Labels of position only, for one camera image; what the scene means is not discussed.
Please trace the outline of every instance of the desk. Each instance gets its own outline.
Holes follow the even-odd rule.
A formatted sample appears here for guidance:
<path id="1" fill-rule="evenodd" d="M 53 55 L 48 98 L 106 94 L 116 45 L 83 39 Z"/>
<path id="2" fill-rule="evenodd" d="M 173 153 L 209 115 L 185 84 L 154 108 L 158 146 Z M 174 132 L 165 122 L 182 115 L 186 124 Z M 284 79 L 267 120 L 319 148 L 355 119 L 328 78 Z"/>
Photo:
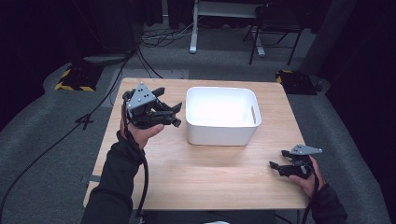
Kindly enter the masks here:
<path id="1" fill-rule="evenodd" d="M 168 105 L 182 102 L 177 117 L 179 128 L 166 126 L 146 145 L 149 167 L 148 195 L 144 209 L 302 209 L 307 204 L 303 191 L 272 170 L 269 161 L 288 164 L 280 150 L 304 143 L 289 101 L 278 83 L 212 80 L 125 78 L 106 128 L 92 175 L 100 175 L 106 154 L 117 141 L 121 96 L 143 81 L 150 90 L 165 87 L 160 99 Z M 244 147 L 194 146 L 187 141 L 186 93 L 194 86 L 247 88 L 255 92 L 262 124 Z M 97 182 L 90 182 L 84 205 Z M 134 179 L 133 200 L 140 201 L 144 170 Z"/>
<path id="2" fill-rule="evenodd" d="M 206 2 L 195 0 L 193 27 L 191 35 L 190 53 L 196 53 L 198 41 L 198 16 L 220 16 L 256 19 L 255 8 L 262 4 L 243 4 L 227 2 Z M 265 56 L 261 41 L 257 38 L 257 51 L 261 57 Z"/>

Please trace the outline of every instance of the white plastic container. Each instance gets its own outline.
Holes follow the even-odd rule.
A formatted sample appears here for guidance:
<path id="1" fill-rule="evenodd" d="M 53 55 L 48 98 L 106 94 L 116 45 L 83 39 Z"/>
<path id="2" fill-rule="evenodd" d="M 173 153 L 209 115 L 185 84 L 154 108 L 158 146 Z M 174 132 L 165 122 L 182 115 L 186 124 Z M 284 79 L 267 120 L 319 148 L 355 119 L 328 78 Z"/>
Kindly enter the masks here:
<path id="1" fill-rule="evenodd" d="M 187 138 L 194 145 L 244 146 L 262 123 L 253 91 L 192 87 L 186 98 Z"/>

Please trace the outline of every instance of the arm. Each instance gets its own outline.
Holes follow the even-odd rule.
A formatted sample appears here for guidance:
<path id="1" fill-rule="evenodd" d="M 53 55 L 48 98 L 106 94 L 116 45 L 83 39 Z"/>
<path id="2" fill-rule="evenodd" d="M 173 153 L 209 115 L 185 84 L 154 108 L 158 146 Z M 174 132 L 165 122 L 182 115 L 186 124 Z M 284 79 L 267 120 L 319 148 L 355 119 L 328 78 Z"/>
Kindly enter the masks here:
<path id="1" fill-rule="evenodd" d="M 338 200 L 337 193 L 329 184 L 325 184 L 323 176 L 318 168 L 317 161 L 312 157 L 310 158 L 319 181 L 318 193 L 315 195 L 314 201 L 312 202 L 312 218 L 318 224 L 347 223 L 347 212 Z M 289 179 L 300 186 L 306 195 L 310 198 L 312 197 L 315 185 L 314 175 L 309 176 L 307 179 L 302 179 L 296 175 L 290 175 Z"/>
<path id="2" fill-rule="evenodd" d="M 134 176 L 141 164 L 138 150 L 143 149 L 150 137 L 162 131 L 163 125 L 139 130 L 129 124 L 128 130 L 135 143 L 130 144 L 126 140 L 121 121 L 117 132 L 119 142 L 113 144 L 107 153 L 100 183 L 91 192 L 81 223 L 129 223 Z"/>

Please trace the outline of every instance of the black jacket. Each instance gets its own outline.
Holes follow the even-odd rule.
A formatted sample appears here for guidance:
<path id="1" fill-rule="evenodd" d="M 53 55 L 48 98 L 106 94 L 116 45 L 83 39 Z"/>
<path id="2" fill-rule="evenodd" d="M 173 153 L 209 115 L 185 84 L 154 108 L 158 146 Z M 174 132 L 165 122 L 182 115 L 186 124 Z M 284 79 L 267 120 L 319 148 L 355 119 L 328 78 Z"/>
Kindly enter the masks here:
<path id="1" fill-rule="evenodd" d="M 81 220 L 83 224 L 129 223 L 134 176 L 141 162 L 136 150 L 120 132 L 117 132 L 117 137 L 119 142 L 107 153 L 100 184 L 91 192 Z M 318 192 L 312 204 L 312 217 L 318 224 L 346 223 L 347 212 L 328 184 Z"/>

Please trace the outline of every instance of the black chair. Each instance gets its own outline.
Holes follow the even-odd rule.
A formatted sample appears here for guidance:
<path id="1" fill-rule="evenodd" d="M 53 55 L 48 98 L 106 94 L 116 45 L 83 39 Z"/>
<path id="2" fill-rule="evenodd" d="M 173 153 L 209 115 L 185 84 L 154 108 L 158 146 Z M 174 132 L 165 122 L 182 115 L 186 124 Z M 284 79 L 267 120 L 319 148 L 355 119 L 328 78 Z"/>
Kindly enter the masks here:
<path id="1" fill-rule="evenodd" d="M 278 44 L 285 38 L 289 33 L 297 34 L 297 37 L 292 47 L 291 54 L 288 60 L 290 65 L 291 58 L 293 57 L 294 51 L 297 47 L 300 39 L 301 32 L 306 28 L 308 17 L 310 15 L 309 8 L 307 5 L 301 4 L 302 1 L 286 0 L 286 1 L 264 1 L 262 6 L 256 7 L 256 20 L 250 25 L 247 34 L 244 37 L 244 41 L 247 39 L 249 34 L 254 33 L 254 42 L 251 50 L 249 64 L 253 60 L 253 54 L 259 34 L 281 34 L 282 36 L 276 42 L 276 45 L 265 46 L 267 48 L 290 48 L 280 47 Z"/>

